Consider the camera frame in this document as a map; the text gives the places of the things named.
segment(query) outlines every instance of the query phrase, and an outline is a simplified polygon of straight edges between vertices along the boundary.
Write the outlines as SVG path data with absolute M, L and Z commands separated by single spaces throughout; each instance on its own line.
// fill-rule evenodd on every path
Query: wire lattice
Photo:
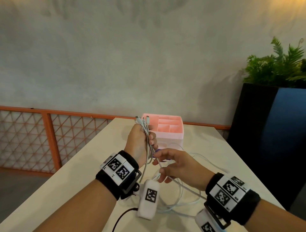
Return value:
M 111 120 L 52 114 L 62 165 L 90 142 Z
M 0 167 L 55 173 L 41 114 L 0 110 Z

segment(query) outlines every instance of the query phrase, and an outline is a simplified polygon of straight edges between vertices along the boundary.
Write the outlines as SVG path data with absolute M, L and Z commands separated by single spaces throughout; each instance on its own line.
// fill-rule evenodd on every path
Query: floor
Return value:
M 47 177 L 0 172 L 0 223 L 47 180 Z M 306 220 L 306 185 L 290 211 Z

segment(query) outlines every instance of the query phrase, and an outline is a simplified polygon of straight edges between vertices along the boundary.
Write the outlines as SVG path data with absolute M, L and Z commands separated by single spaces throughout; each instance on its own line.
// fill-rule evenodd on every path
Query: black planter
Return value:
M 227 142 L 289 210 L 306 182 L 306 89 L 245 83 Z

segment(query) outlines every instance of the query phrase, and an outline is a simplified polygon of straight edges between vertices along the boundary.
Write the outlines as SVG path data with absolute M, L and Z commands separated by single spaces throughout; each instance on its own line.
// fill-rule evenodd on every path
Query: person's left hand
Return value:
M 153 145 L 154 150 L 158 149 L 158 145 L 156 144 L 156 134 L 153 132 L 150 132 L 149 134 L 149 143 Z M 146 134 L 144 133 L 144 130 L 141 125 L 135 124 L 128 136 L 124 151 L 129 153 L 136 160 L 139 165 L 139 168 L 141 168 L 146 163 L 146 148 Z

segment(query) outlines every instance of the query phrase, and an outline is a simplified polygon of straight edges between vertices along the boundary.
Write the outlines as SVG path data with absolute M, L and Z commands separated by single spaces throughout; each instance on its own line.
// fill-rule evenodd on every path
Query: tabletop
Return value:
M 91 182 L 99 166 L 111 154 L 122 150 L 128 134 L 134 125 L 131 119 L 114 119 L 106 128 L 96 135 L 69 162 L 34 192 L 21 206 L 0 224 L 1 232 L 33 231 L 40 223 L 49 217 L 67 200 Z M 214 127 L 184 125 L 183 148 L 189 153 L 199 153 L 213 164 L 225 168 L 231 174 L 256 191 L 262 199 L 276 206 L 281 204 L 255 176 L 235 151 L 228 145 Z M 222 172 L 206 160 L 195 156 L 195 159 L 213 172 Z M 158 166 L 148 165 L 144 180 L 158 171 Z M 179 195 L 179 187 L 175 183 L 161 184 L 160 197 L 167 203 L 173 204 Z M 184 191 L 180 202 L 190 202 L 197 197 Z M 112 231 L 118 217 L 127 209 L 138 206 L 138 197 L 132 196 L 128 200 L 119 200 L 103 231 Z M 176 207 L 177 212 L 196 215 L 203 209 L 204 200 L 197 204 Z M 116 232 L 129 231 L 200 231 L 194 218 L 178 216 L 177 214 L 156 214 L 151 220 L 136 217 L 135 212 L 129 212 L 118 223 Z M 228 232 L 246 231 L 236 222 L 227 228 Z

